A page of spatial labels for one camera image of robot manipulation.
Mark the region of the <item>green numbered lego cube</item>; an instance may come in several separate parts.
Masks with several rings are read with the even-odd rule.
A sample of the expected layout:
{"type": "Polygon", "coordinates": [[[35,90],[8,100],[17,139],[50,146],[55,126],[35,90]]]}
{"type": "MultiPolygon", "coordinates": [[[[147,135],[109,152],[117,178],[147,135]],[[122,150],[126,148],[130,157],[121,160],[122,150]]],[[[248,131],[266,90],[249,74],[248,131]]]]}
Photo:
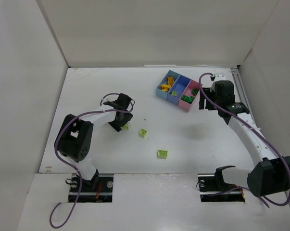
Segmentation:
{"type": "Polygon", "coordinates": [[[191,91],[192,95],[196,96],[198,94],[199,90],[197,88],[193,89],[191,91]]]}

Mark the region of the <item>light green small lego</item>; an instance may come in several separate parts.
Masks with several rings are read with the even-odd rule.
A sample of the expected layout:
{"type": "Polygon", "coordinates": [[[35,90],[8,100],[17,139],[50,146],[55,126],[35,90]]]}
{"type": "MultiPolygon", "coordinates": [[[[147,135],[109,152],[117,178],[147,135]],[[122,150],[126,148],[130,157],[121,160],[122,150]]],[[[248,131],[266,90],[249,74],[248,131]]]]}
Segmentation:
{"type": "Polygon", "coordinates": [[[147,135],[147,130],[145,130],[145,129],[141,129],[140,131],[139,131],[139,135],[141,136],[141,137],[146,137],[146,135],[147,135]]]}

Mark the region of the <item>dark green lego brick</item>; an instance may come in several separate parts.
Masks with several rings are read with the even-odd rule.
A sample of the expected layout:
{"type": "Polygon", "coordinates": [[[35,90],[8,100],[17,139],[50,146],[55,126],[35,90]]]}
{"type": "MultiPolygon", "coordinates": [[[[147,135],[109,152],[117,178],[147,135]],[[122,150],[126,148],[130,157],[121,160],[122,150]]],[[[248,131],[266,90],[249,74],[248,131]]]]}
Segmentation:
{"type": "Polygon", "coordinates": [[[193,101],[194,101],[194,99],[195,99],[195,98],[194,98],[193,96],[189,97],[189,99],[188,99],[188,103],[192,104],[193,101]]]}

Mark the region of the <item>green lego plate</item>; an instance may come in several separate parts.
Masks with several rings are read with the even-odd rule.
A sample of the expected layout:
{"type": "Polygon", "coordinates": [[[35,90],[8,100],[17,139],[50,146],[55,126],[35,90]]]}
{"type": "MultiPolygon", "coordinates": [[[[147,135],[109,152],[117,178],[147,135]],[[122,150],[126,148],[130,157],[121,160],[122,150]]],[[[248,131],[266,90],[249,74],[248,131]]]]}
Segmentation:
{"type": "Polygon", "coordinates": [[[189,97],[186,95],[183,95],[183,97],[181,98],[181,100],[188,102],[189,101],[189,97]]]}

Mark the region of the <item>pale green lego tile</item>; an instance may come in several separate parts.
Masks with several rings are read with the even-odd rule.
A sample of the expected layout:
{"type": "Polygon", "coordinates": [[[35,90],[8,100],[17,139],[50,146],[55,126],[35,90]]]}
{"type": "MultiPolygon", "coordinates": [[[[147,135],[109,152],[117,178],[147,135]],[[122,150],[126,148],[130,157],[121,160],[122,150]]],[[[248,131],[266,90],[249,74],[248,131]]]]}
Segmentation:
{"type": "Polygon", "coordinates": [[[172,91],[171,95],[176,97],[178,95],[178,92],[177,91],[172,91]]]}

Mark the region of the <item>yellow rounded lego brick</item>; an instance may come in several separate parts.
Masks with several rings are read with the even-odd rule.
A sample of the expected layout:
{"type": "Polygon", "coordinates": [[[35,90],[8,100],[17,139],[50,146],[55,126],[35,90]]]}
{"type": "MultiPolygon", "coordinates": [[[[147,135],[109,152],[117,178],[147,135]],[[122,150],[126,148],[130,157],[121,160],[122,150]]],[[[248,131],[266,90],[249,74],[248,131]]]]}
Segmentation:
{"type": "Polygon", "coordinates": [[[168,85],[172,86],[174,84],[174,78],[173,77],[168,77],[167,78],[168,85]]]}

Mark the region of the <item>light green studded lego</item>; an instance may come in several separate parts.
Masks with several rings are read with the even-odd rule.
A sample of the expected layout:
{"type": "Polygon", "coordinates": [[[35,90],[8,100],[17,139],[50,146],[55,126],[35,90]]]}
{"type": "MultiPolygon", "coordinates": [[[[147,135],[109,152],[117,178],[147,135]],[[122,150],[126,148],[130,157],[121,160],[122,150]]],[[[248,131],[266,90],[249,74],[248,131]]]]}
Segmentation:
{"type": "Polygon", "coordinates": [[[158,158],[167,158],[168,157],[168,151],[167,150],[158,150],[157,151],[157,157],[158,158]]]}

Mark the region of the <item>orange small lego brick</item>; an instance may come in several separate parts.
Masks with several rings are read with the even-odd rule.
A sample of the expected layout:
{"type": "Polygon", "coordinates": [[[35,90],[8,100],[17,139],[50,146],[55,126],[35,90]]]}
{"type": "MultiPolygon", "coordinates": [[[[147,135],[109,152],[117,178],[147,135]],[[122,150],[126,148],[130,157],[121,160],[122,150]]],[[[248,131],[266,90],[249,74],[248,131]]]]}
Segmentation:
{"type": "Polygon", "coordinates": [[[161,85],[161,89],[170,89],[170,88],[171,88],[171,85],[168,85],[168,84],[161,85]]]}

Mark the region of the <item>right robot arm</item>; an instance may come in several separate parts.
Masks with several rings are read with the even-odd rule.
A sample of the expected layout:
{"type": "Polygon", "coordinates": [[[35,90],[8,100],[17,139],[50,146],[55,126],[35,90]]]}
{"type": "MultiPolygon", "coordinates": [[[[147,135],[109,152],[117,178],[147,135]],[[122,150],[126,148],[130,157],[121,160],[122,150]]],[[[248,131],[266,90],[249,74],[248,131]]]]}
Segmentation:
{"type": "Polygon", "coordinates": [[[236,133],[254,164],[253,170],[235,166],[216,170],[219,183],[246,187],[256,197],[288,192],[290,196],[290,156],[282,156],[256,127],[249,109],[235,101],[234,85],[220,80],[201,88],[200,109],[217,110],[236,133]]]}

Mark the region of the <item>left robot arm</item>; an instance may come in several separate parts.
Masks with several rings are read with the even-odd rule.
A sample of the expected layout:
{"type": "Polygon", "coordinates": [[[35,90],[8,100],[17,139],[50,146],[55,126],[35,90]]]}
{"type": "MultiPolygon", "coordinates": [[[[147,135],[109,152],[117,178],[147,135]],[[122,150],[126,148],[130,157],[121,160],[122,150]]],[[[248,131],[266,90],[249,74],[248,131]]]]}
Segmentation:
{"type": "Polygon", "coordinates": [[[54,152],[61,162],[76,171],[79,182],[88,185],[98,182],[99,172],[88,155],[93,132],[106,124],[120,132],[133,117],[135,101],[123,93],[116,96],[114,101],[106,101],[103,97],[96,110],[64,118],[55,139],[54,152]]]}

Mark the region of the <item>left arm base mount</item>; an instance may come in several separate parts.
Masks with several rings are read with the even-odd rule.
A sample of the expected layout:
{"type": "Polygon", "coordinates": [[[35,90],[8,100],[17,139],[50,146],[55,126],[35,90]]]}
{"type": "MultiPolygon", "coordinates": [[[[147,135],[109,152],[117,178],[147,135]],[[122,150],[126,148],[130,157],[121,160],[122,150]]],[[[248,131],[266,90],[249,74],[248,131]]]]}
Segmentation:
{"type": "MultiPolygon", "coordinates": [[[[113,200],[114,174],[99,174],[93,182],[83,180],[78,203],[111,203],[113,200]]],[[[68,202],[74,202],[80,186],[80,178],[73,174],[65,183],[69,185],[68,202]]]]}

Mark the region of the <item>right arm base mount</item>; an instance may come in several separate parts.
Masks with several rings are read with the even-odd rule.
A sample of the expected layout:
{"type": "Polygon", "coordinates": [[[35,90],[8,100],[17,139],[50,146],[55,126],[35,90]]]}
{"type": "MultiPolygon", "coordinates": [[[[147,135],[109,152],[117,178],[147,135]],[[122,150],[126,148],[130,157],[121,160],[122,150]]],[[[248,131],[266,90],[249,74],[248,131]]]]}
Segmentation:
{"type": "Polygon", "coordinates": [[[222,171],[227,168],[234,166],[218,167],[211,174],[198,174],[196,188],[200,191],[201,202],[245,202],[242,189],[226,192],[237,187],[235,184],[225,183],[222,171]]]}

